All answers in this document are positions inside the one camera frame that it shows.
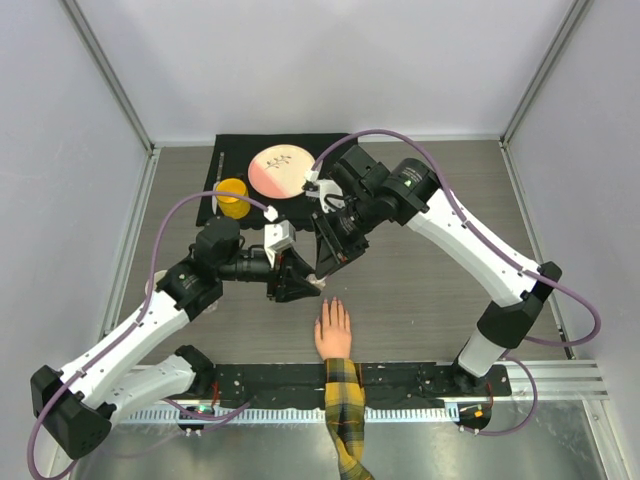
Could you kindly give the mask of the pink cream plate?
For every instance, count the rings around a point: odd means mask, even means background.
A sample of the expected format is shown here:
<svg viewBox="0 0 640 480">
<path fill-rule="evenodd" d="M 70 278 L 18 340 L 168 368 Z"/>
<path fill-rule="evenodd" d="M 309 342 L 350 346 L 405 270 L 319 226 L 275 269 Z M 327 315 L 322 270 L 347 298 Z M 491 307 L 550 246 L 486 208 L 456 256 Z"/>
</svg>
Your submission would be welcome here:
<svg viewBox="0 0 640 480">
<path fill-rule="evenodd" d="M 264 197 L 291 199 L 303 193 L 304 174 L 313 164 L 314 157 L 307 150 L 290 144 L 275 145 L 254 156 L 248 180 Z"/>
</svg>

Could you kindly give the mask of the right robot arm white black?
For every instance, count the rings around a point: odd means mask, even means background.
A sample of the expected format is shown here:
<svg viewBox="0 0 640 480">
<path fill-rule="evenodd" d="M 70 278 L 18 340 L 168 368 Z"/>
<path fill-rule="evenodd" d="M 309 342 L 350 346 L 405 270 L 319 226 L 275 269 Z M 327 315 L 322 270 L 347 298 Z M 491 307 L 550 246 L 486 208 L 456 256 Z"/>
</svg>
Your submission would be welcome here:
<svg viewBox="0 0 640 480">
<path fill-rule="evenodd" d="M 320 211 L 312 216 L 316 235 L 315 275 L 325 279 L 361 257 L 367 234 L 385 221 L 406 226 L 430 240 L 471 274 L 491 298 L 476 329 L 455 360 L 451 380 L 457 391 L 472 395 L 488 381 L 492 364 L 527 336 L 552 292 L 561 269 L 521 256 L 457 199 L 424 162 L 402 160 L 394 169 L 351 147 L 320 178 L 305 174 L 305 190 L 316 192 Z"/>
</svg>

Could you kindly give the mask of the glitter nail polish bottle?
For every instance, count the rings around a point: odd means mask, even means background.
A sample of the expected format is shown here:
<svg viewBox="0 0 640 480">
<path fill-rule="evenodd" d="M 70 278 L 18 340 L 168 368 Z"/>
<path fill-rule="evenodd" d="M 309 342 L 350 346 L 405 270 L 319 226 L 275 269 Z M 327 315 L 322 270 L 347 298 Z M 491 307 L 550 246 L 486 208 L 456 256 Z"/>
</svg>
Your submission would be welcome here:
<svg viewBox="0 0 640 480">
<path fill-rule="evenodd" d="M 315 274 L 309 274 L 307 276 L 307 281 L 320 291 L 322 291 L 326 287 L 326 279 L 317 278 Z"/>
</svg>

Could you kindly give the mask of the silver knife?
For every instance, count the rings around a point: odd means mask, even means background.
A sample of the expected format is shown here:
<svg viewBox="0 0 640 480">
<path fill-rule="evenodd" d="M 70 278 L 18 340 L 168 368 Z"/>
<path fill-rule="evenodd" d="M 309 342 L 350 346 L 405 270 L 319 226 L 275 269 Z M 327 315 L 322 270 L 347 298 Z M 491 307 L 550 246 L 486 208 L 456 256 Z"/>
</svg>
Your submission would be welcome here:
<svg viewBox="0 0 640 480">
<path fill-rule="evenodd" d="M 223 176 L 223 168 L 224 168 L 224 160 L 225 160 L 225 152 L 220 152 L 218 156 L 218 166 L 216 170 L 216 180 L 215 183 L 219 183 Z"/>
</svg>

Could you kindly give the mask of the yellow plaid sleeve forearm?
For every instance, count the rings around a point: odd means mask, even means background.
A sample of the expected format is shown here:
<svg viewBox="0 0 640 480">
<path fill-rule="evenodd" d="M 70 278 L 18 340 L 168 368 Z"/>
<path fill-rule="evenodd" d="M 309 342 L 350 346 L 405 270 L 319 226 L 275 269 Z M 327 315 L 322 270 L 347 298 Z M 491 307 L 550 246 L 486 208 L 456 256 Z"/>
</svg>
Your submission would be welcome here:
<svg viewBox="0 0 640 480">
<path fill-rule="evenodd" d="M 365 390 L 350 359 L 325 360 L 325 424 L 334 444 L 341 479 L 373 479 L 363 465 Z"/>
</svg>

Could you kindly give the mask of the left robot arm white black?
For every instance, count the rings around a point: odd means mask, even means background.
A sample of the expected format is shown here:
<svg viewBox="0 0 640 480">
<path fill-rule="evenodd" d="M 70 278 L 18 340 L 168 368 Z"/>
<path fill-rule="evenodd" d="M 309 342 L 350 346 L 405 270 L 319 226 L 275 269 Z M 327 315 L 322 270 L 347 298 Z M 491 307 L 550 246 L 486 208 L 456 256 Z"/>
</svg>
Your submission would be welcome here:
<svg viewBox="0 0 640 480">
<path fill-rule="evenodd" d="M 226 281 L 263 283 L 268 299 L 277 303 L 319 295 L 324 277 L 297 254 L 294 243 L 288 221 L 266 225 L 263 245 L 245 247 L 236 220 L 212 218 L 188 255 L 154 281 L 143 304 L 109 336 L 61 369 L 43 366 L 33 374 L 35 416 L 68 457 L 78 460 L 148 404 L 175 395 L 205 397 L 215 367 L 191 345 L 141 372 L 132 369 L 219 300 Z"/>
</svg>

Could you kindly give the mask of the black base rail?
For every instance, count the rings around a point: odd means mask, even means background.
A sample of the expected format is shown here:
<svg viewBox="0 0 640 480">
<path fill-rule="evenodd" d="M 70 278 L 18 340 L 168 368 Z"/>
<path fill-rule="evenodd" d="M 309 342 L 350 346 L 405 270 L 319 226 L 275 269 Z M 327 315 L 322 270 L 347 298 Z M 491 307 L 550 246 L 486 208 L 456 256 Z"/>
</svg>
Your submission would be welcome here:
<svg viewBox="0 0 640 480">
<path fill-rule="evenodd" d="M 506 367 L 474 379 L 449 363 L 360 363 L 356 366 L 372 409 L 435 408 L 446 401 L 512 394 Z M 313 410 L 324 406 L 327 374 L 318 364 L 219 364 L 218 399 L 226 408 Z"/>
</svg>

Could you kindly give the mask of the mannequin hand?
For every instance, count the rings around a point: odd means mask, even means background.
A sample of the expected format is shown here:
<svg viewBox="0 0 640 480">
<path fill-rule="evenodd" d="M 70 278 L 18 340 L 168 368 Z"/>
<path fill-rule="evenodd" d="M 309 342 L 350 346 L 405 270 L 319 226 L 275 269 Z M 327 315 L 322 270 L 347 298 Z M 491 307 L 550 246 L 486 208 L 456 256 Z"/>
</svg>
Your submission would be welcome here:
<svg viewBox="0 0 640 480">
<path fill-rule="evenodd" d="M 314 324 L 314 340 L 322 360 L 351 357 L 351 319 L 343 302 L 334 297 L 322 304 L 321 315 Z"/>
</svg>

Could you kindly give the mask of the yellow mug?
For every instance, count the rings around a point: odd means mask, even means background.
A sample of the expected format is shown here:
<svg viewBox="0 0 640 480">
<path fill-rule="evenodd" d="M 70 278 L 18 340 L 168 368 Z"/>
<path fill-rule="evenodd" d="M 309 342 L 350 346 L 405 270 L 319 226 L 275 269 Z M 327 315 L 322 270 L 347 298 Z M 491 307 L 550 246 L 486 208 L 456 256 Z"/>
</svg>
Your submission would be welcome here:
<svg viewBox="0 0 640 480">
<path fill-rule="evenodd" d="M 248 195 L 247 185 L 239 178 L 227 178 L 219 182 L 215 188 L 217 192 L 226 192 L 226 195 L 217 196 L 217 204 L 221 213 L 232 219 L 246 217 L 251 209 L 251 204 L 244 200 Z"/>
</svg>

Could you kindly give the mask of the black cloth placemat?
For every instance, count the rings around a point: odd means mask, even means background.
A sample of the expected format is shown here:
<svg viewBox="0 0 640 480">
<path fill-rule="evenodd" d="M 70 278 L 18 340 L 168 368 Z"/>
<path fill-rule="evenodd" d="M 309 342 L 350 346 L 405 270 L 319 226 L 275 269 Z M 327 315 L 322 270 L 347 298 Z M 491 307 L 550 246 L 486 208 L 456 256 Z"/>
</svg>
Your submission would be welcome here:
<svg viewBox="0 0 640 480">
<path fill-rule="evenodd" d="M 206 190 L 228 178 L 242 180 L 248 196 L 272 205 L 298 231 L 311 231 L 318 201 L 303 192 L 305 173 L 344 133 L 248 135 L 216 137 L 204 183 Z"/>
</svg>

